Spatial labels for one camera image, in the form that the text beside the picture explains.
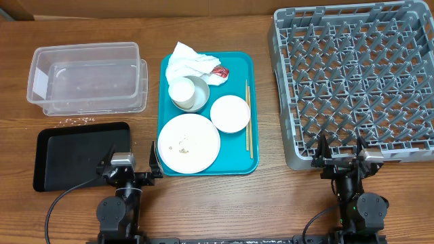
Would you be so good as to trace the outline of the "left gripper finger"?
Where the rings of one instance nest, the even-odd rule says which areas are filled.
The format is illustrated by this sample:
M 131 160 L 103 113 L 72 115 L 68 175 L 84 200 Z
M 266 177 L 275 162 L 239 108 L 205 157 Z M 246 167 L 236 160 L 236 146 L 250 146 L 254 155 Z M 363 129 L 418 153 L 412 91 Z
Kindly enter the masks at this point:
M 150 166 L 151 172 L 153 174 L 162 174 L 163 173 L 163 171 L 161 169 L 161 164 L 160 164 L 159 158 L 157 156 L 157 151 L 155 148 L 155 142 L 154 141 L 152 141 L 152 144 L 151 144 L 149 166 Z
M 98 164 L 98 167 L 105 167 L 108 165 L 111 165 L 111 159 L 113 158 L 113 155 L 115 154 L 115 145 L 113 144 L 110 149 L 108 150 L 108 152 L 105 154 L 105 156 L 103 156 L 103 158 L 101 159 L 101 161 Z

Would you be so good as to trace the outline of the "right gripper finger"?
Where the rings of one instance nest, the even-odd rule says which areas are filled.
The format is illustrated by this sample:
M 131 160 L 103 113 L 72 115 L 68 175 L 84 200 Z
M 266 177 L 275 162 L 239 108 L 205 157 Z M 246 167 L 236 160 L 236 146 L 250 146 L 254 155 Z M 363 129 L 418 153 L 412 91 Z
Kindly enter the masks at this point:
M 326 158 L 331 159 L 330 148 L 325 134 L 321 134 L 318 140 L 318 147 L 314 156 L 314 159 Z
M 369 148 L 369 146 L 365 141 L 365 139 L 362 136 L 358 136 L 356 151 L 362 151 L 363 149 L 367 149 L 367 148 Z

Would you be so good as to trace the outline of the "white napkin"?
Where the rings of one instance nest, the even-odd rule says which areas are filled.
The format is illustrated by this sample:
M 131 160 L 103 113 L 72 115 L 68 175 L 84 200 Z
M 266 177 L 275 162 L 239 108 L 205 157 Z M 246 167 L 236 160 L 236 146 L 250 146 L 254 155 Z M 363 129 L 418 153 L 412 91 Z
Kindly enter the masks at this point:
M 194 76 L 203 79 L 208 85 L 218 86 L 229 78 L 212 74 L 213 68 L 218 65 L 222 63 L 217 57 L 198 54 L 193 48 L 177 42 L 168 60 L 165 76 L 169 84 L 179 77 Z

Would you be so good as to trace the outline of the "red foil wrapper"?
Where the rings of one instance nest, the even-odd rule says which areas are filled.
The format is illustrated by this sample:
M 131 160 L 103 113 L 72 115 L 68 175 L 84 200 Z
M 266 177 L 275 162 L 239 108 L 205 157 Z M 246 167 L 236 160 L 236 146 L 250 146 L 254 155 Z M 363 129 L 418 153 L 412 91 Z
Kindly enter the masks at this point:
M 219 77 L 222 77 L 222 78 L 227 78 L 229 75 L 229 70 L 222 65 L 218 65 L 218 66 L 213 68 L 212 74 L 218 75 Z

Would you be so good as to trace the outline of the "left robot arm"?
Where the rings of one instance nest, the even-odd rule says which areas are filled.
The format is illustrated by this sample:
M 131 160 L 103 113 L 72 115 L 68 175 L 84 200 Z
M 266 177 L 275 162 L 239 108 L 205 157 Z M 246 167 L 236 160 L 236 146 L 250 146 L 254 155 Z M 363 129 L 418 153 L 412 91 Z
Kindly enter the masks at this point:
M 163 177 L 155 145 L 151 145 L 150 171 L 135 171 L 136 160 L 131 152 L 116 152 L 111 148 L 97 165 L 96 173 L 115 194 L 103 199 L 96 210 L 100 223 L 98 243 L 148 243 L 139 231 L 142 187 L 153 186 Z

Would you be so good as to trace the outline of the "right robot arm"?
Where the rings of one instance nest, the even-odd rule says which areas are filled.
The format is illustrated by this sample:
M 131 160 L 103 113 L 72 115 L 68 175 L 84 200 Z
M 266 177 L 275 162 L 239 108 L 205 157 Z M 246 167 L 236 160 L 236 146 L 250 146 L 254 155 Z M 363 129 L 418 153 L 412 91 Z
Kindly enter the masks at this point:
M 370 148 L 362 138 L 357 138 L 353 156 L 334 159 L 324 134 L 319 137 L 312 167 L 322 168 L 320 177 L 331 181 L 338 203 L 318 213 L 305 226 L 302 242 L 307 243 L 307 230 L 319 217 L 335 209 L 340 213 L 340 224 L 321 238 L 322 243 L 386 243 L 378 232 L 384 228 L 389 202 L 386 198 L 363 189 L 362 180 L 374 176 L 384 165 L 384 156 Z

